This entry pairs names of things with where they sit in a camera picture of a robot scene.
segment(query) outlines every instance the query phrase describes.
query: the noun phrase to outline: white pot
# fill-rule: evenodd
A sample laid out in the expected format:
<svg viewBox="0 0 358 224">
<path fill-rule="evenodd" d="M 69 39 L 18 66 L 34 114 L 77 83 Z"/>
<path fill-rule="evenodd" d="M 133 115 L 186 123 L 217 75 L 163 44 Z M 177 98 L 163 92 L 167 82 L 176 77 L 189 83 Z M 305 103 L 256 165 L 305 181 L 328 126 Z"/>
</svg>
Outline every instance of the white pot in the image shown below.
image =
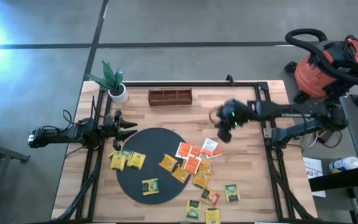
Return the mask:
<svg viewBox="0 0 358 224">
<path fill-rule="evenodd" d="M 128 91 L 124 84 L 120 84 L 122 87 L 124 87 L 124 91 L 116 96 L 114 95 L 114 92 L 111 92 L 111 90 L 107 91 L 109 93 L 109 96 L 115 103 L 125 103 L 128 100 Z"/>
</svg>

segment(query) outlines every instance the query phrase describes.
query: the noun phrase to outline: spray can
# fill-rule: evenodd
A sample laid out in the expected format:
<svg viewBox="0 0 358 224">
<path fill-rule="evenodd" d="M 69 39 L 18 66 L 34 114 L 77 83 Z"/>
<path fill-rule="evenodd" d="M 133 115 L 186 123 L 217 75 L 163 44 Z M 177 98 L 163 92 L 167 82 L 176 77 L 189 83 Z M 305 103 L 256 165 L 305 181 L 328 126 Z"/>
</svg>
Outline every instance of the spray can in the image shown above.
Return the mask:
<svg viewBox="0 0 358 224">
<path fill-rule="evenodd" d="M 356 168 L 358 168 L 358 158 L 354 156 L 339 159 L 329 164 L 329 170 L 333 174 Z"/>
</svg>

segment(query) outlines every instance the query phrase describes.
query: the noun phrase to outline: black metal frame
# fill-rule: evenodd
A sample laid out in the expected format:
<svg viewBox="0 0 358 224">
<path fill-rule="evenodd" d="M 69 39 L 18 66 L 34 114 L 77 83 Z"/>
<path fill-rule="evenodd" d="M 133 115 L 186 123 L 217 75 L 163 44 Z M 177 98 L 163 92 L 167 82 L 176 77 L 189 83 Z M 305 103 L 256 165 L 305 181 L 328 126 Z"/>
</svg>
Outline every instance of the black metal frame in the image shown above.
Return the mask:
<svg viewBox="0 0 358 224">
<path fill-rule="evenodd" d="M 231 86 L 231 87 L 252 87 L 255 90 L 255 97 L 257 100 L 265 100 L 265 101 L 271 101 L 270 99 L 270 93 L 269 93 L 269 87 L 267 85 L 267 82 L 234 82 L 232 77 L 230 75 L 226 78 L 227 81 L 225 82 L 128 82 L 125 83 L 127 87 L 165 87 L 165 86 Z M 261 92 L 264 93 L 265 99 L 262 99 Z M 101 103 L 103 100 L 104 92 L 100 91 L 98 96 L 98 102 L 96 106 L 96 114 L 95 114 L 95 121 L 96 124 L 98 123 L 98 118 L 101 110 Z M 110 112 L 112 102 L 110 97 L 108 97 L 106 102 L 106 109 L 104 111 L 104 116 L 108 115 Z M 261 129 L 263 131 L 264 128 L 267 127 L 266 122 L 261 122 Z M 272 128 L 276 127 L 274 119 L 270 121 L 270 125 Z M 290 198 L 285 195 L 285 201 L 287 205 L 288 210 L 288 218 L 285 218 L 283 215 L 283 209 L 280 201 L 280 194 L 278 192 L 278 183 L 273 178 L 272 169 L 276 169 L 273 164 L 273 157 L 272 157 L 272 150 L 270 145 L 270 139 L 264 138 L 264 145 L 265 145 L 265 151 L 267 156 L 267 164 L 269 167 L 270 172 L 270 180 L 271 180 L 271 186 L 272 186 L 272 193 L 273 193 L 273 199 L 274 204 L 276 208 L 276 214 L 277 214 L 277 220 L 278 222 L 286 222 L 286 223 L 312 223 L 312 224 L 336 224 L 336 222 L 322 222 L 320 220 L 307 220 L 307 219 L 296 219 L 295 218 L 295 212 L 294 207 L 292 205 L 292 202 Z M 94 207 L 96 203 L 96 194 L 98 190 L 98 182 L 99 182 L 99 172 L 100 172 L 100 166 L 101 161 L 103 157 L 103 150 L 104 150 L 104 143 L 100 145 L 100 147 L 97 149 L 97 158 L 96 163 L 94 165 L 94 170 L 91 175 L 89 175 L 90 172 L 90 164 L 92 161 L 93 151 L 89 150 L 87 153 L 87 157 L 85 160 L 85 169 L 83 173 L 83 180 L 80 192 L 81 195 L 77 195 L 76 200 L 79 201 L 79 203 L 75 203 L 76 207 L 72 207 L 72 209 L 76 209 L 76 215 L 75 219 L 72 220 L 51 220 L 52 223 L 92 223 L 93 222 L 93 215 L 94 215 Z M 277 159 L 278 159 L 278 171 L 281 177 L 281 182 L 283 182 L 286 186 L 288 186 L 288 179 L 287 179 L 287 173 L 285 171 L 285 164 L 283 160 L 283 153 L 277 152 Z M 88 207 L 88 214 L 86 218 L 83 218 L 83 198 L 86 195 L 86 191 L 89 189 L 90 185 L 92 184 L 92 190 L 89 200 L 89 207 Z"/>
</svg>

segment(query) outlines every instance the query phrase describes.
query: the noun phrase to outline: potted plant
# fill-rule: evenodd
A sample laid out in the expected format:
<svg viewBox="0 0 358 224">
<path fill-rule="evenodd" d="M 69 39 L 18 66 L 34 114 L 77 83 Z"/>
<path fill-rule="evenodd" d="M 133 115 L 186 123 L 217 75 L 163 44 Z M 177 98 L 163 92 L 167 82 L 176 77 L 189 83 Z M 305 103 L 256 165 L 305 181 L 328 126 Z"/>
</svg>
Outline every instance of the potted plant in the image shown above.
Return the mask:
<svg viewBox="0 0 358 224">
<path fill-rule="evenodd" d="M 104 78 L 94 75 L 87 75 L 91 80 L 100 85 L 100 89 L 107 90 L 109 96 L 115 103 L 124 103 L 128 100 L 127 88 L 122 84 L 122 71 L 117 70 L 115 73 L 111 70 L 110 63 L 102 60 Z"/>
</svg>

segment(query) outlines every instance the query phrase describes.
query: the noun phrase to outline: black round mat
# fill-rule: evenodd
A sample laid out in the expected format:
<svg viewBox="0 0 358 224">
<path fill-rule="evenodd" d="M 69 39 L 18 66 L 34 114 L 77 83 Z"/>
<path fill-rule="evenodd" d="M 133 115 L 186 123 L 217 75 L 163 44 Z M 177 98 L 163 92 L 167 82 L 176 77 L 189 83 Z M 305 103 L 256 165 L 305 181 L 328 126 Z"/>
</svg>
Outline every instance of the black round mat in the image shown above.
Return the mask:
<svg viewBox="0 0 358 224">
<path fill-rule="evenodd" d="M 174 157 L 179 163 L 182 159 L 175 154 L 179 143 L 185 142 L 177 133 L 164 128 L 149 128 L 134 134 L 124 145 L 124 149 L 146 155 L 141 170 L 125 166 L 124 171 L 117 171 L 117 180 L 123 191 L 137 202 L 159 204 L 176 197 L 186 186 L 171 173 L 159 166 L 164 154 Z M 142 180 L 158 178 L 159 193 L 143 195 Z"/>
</svg>

